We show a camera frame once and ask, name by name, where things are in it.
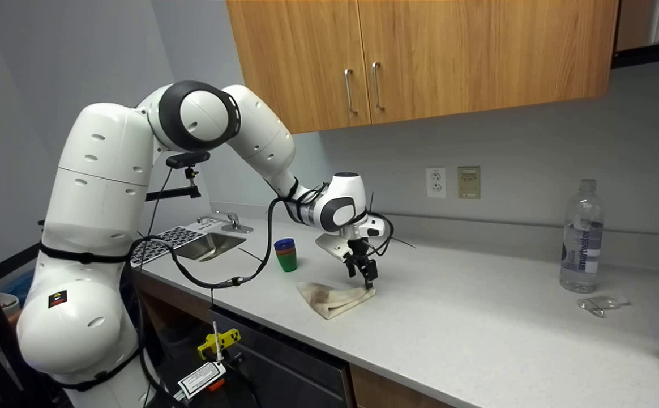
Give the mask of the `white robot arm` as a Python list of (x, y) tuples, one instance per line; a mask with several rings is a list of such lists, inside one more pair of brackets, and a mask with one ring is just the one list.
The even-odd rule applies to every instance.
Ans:
[(135, 106), (92, 101), (66, 137), (15, 336), (30, 367), (75, 408), (144, 408), (159, 388), (143, 372), (141, 340), (120, 277), (163, 152), (233, 146), (278, 195), (288, 215), (344, 239), (341, 259), (373, 271), (366, 239), (387, 221), (366, 209), (357, 175), (306, 187), (289, 172), (289, 128), (241, 83), (186, 78)]

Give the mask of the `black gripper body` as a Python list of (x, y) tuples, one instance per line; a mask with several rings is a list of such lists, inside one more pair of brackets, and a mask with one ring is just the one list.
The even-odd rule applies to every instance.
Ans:
[(349, 268), (349, 274), (366, 274), (366, 262), (370, 260), (368, 255), (368, 239), (357, 238), (349, 243), (349, 251), (344, 254), (344, 264)]

